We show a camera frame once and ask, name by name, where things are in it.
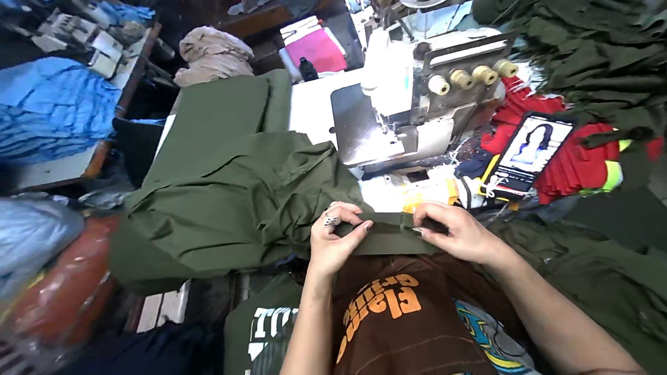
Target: smartphone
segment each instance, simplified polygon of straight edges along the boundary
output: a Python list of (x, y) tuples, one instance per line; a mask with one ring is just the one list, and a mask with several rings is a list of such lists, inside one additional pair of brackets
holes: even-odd
[(484, 183), (489, 184), (495, 176), (499, 181), (494, 188), (496, 197), (510, 200), (523, 197), (574, 125), (575, 121), (566, 117), (527, 112)]

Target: black bottle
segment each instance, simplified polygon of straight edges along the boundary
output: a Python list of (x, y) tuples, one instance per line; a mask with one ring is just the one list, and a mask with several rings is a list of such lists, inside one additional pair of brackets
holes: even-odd
[(299, 61), (301, 61), (299, 64), (299, 71), (301, 72), (301, 76), (303, 77), (304, 81), (314, 81), (315, 79), (319, 78), (315, 67), (310, 61), (308, 61), (305, 57), (302, 57), (299, 59)]

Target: orange bag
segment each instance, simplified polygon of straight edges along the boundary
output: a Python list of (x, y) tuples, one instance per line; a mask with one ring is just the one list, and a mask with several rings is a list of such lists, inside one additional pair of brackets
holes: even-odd
[(57, 264), (23, 293), (8, 320), (12, 331), (47, 346), (83, 344), (115, 288), (109, 277), (109, 234), (118, 216), (87, 218)]

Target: brown t-shirt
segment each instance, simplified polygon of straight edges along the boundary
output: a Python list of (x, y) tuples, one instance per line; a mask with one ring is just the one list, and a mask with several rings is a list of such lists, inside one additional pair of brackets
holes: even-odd
[(351, 257), (333, 291), (334, 374), (498, 374), (494, 349), (474, 337), (485, 323), (467, 322), (456, 301), (528, 338), (507, 297), (468, 262), (444, 252)]

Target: phone screen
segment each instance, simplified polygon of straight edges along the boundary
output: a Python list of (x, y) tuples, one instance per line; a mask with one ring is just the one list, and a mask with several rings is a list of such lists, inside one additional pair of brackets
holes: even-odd
[(525, 118), (492, 175), (498, 191), (524, 195), (572, 131), (573, 123), (532, 113)]

